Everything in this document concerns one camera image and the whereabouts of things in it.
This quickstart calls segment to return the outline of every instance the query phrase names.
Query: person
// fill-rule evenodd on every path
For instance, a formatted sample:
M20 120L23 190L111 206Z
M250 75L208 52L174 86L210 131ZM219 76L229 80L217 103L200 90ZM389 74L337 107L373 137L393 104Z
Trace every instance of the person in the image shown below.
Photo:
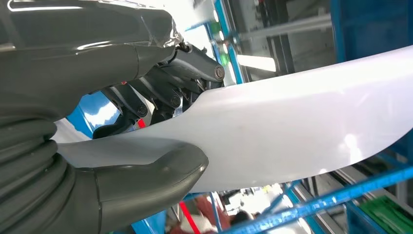
M195 198L195 203L198 211L201 213L200 215L192 215L192 219L199 229L199 231L203 234L209 233L216 233L216 221L214 215L214 209L212 204L205 196L199 196ZM220 207L217 207L218 217L220 220L222 230L226 230L233 225L239 224L241 222L252 220L253 217L251 214L247 213L246 211L239 211L236 215L228 216L224 211L221 210ZM188 224L186 218L182 220L181 223L178 223L172 230L170 234L192 234L194 231Z

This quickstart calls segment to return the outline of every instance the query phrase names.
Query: white plastic sheet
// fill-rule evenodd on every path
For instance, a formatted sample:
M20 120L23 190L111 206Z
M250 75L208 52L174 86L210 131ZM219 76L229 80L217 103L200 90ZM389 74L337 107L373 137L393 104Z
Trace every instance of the white plastic sheet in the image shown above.
M60 145L72 164L150 163L181 141L209 166L192 192L286 182L366 159L413 127L413 47L204 92L139 131Z

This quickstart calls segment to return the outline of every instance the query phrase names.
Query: blue metal frame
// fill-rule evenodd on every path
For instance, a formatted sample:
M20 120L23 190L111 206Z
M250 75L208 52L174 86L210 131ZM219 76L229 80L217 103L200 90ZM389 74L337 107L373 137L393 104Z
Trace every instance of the blue metal frame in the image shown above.
M364 211L349 201L345 204L347 214L347 225L349 234L359 233L376 233L386 234L374 220L372 220Z
M214 218L215 218L215 223L216 227L218 229L218 233L222 232L222 227L221 227L221 222L219 220L219 215L218 215L218 208L215 204L215 199L212 193L209 193L209 197L211 198L211 203L212 203L212 209L214 210Z
M197 196L201 196L202 194L205 193L191 193L191 194L187 194L184 199L182 199L183 201L187 201L187 200L192 200L194 198L196 198Z
M119 115L120 111L99 91L83 96L73 112L66 118L76 130L92 138L95 129L115 123Z
M407 156L407 150L404 149L399 142L395 142L393 145L389 146L389 149L395 153L398 153L403 156Z
M210 24L209 24L209 23L206 23L206 24L204 24L204 26L205 26L205 28L206 28L206 34L208 34L208 39L209 39L209 41L213 41L213 36L212 36L213 33L212 33L212 30L211 30ZM219 53L219 50L218 50L217 45L216 45L215 43L212 43L211 46L212 46L212 50L213 50L213 52L214 52L214 57L215 57L215 59L217 60L217 62L218 62L219 64L222 65L222 61L221 61L221 57L220 57L220 53Z
M222 0L216 0L214 5L215 5L215 11L217 12L217 15L218 15L218 20L221 25L222 34L224 35L224 38L228 38L230 36L230 29L229 29L228 22L225 17L224 6L222 4ZM235 49L232 45L228 47L228 55L231 60L232 68L234 69L235 80L237 84L242 84L244 82L244 79L243 79L241 67L237 60L237 53L235 52Z
M280 195L278 195L270 204L269 207L267 207L263 212L262 215L266 215L272 212L272 210L282 201L282 198L284 195L287 195L290 190L292 190L297 184L299 184L301 180L294 180L291 182L290 186L287 186Z
M406 164L403 162L398 161L397 159L395 159L394 157L386 154L385 152L380 152L376 155L377 157L381 158L382 160L390 163L391 165L393 165L394 167L403 167Z
M408 33L409 33L409 44L413 44L413 2L408 1L407 2L407 16L408 16Z
M148 218L131 224L137 234L164 234L166 223L166 211L161 211Z
M198 27L201 27L201 26L205 26L205 24L207 24L207 23L209 23L209 21L197 23L197 24L185 29L185 32L190 31L190 30L195 29L195 28L198 28Z
M300 200L298 199L298 197L294 194L294 192L291 189L287 191L287 196L294 205L300 203ZM311 216L305 217L304 220L308 223L308 226L310 226L311 230L315 234L325 234L325 231L320 227L320 225Z
M334 46L336 48L337 63L346 61L344 36L341 28L340 0L331 0L331 23L333 25Z
M249 223L235 226L223 233L257 234L265 232L298 220L300 217L313 215L319 211L360 197L370 191L388 187L410 178L413 178L413 167L404 166L400 169L374 176L361 183L350 185L321 197L314 198L303 204L296 204L293 208L282 210L276 214L262 215Z
M408 163L412 165L413 164L413 130L410 130L410 132L406 134L406 138L407 138L407 150L406 150L406 154L402 156L405 156L408 160Z

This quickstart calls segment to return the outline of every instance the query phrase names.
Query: blue steel beam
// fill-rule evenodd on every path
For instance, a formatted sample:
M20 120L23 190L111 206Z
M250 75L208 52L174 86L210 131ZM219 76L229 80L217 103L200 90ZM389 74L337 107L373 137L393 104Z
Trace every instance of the blue steel beam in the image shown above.
M294 205L300 202L292 190L288 191L287 196ZM325 234L325 231L323 231L320 225L312 217L305 217L304 220L308 223L308 226L310 226L310 229L314 232L314 234Z
M211 30L211 25L209 23L206 23L206 24L204 24L204 26L205 26L206 34L208 35L209 41L213 41L214 38L213 38L213 35L212 35L213 33L212 33L212 30ZM217 45L215 43L212 43L211 47L212 47L212 50L214 52L215 59L217 60L217 62L219 64L222 65L222 61L221 61L221 57L220 57L220 53L219 53Z
M301 180L295 180L293 182L291 182L290 186L286 187L284 192L282 192L280 195L278 195L270 204L269 207L267 207L262 213L261 215L266 215L271 213L271 211L280 203L280 201L282 200L282 197L284 195L287 195L287 193L292 190L297 184L299 184L301 182Z
M357 234L360 231L365 231L367 233L376 233L376 234L386 234L387 232L383 230L372 218L370 218L364 211L357 207L353 202L346 202L346 213L347 213L347 225L349 234ZM356 219L357 222L362 221L364 223L363 230L359 230L359 227L356 224L353 224L353 219Z
M412 165L413 164L413 131L412 130L410 130L407 133L407 154L405 155L405 157L407 158L407 163Z
M400 169L374 176L361 183L350 185L324 196L317 197L303 204L297 204L292 208L282 210L276 214L262 215L249 223L236 225L222 233L257 234L265 232L298 220L300 217L313 215L319 211L360 197L365 193L388 187L410 178L413 178L413 167L404 166Z
M215 199L214 199L214 196L212 195L212 193L209 193L209 197L211 198L212 208L214 210L214 218L215 218L216 227L218 229L218 233L221 233L222 232L222 227L221 227L221 222L219 220L218 208L215 205Z
M344 35L341 25L340 0L331 0L331 23L333 25L334 47L336 48L337 63L346 61Z
M393 145L389 146L389 149L395 153L407 157L407 150L400 143L398 143L398 141L396 141Z
M412 1L408 1L407 2L407 19L408 19L408 26L409 26L409 44L412 45L413 44L413 2Z
M231 31L228 26L228 21L226 20L226 17L225 17L224 6L222 4L222 0L216 0L214 5L215 5L215 11L217 12L217 15L218 15L219 23L221 25L222 34L224 35L224 38L228 38L230 36ZM235 80L237 84L242 84L244 80L243 80L241 67L238 63L237 54L235 53L235 49L232 45L229 45L228 47L228 54L231 60L232 68L234 69Z
M187 195L184 197L184 199L182 199L182 200L183 200L183 201L192 200L192 199L196 198L197 196L201 196L202 194L204 194L204 193L191 193L191 194L187 194Z
M208 20L206 22L197 23L197 24L185 29L185 32L190 31L190 30L195 29L195 28L198 28L198 27L201 27L201 26L205 26L205 24L207 24L209 22L210 22L210 20Z
M386 154L385 152L380 152L378 154L376 154L376 156L378 156L379 158L381 158L382 160L390 163L392 166L394 167L403 167L406 166L405 163L398 161L397 159L395 159L394 157Z

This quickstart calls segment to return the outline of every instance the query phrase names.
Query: fluorescent light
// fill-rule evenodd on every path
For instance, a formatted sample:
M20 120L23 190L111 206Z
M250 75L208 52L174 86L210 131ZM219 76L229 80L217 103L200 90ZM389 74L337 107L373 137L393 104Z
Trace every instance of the fluorescent light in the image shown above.
M90 43L90 44L86 44L86 45L81 45L79 46L77 49L78 50L84 50L87 49L89 47L103 47L103 46L108 46L108 45L100 45L100 44L105 44L105 43L109 43L110 41L100 41L100 42L95 42L95 43Z
M225 52L226 54L228 54L228 48L226 47L226 45L225 45L225 44L222 44L222 46L223 46L223 48L224 48L224 52Z
M237 55L238 63L247 67L255 67L271 72L275 72L275 61L273 58L260 57L260 56L248 56Z
M79 6L42 6L42 7L23 7L23 8L11 8L10 3L12 0L7 2L7 8L12 12L19 11L44 11L44 10L70 10L70 9L82 9Z
M215 10L214 10L214 19L215 19L216 22L219 22L218 14Z
M224 40L224 34L222 33L222 31L220 31L220 39Z

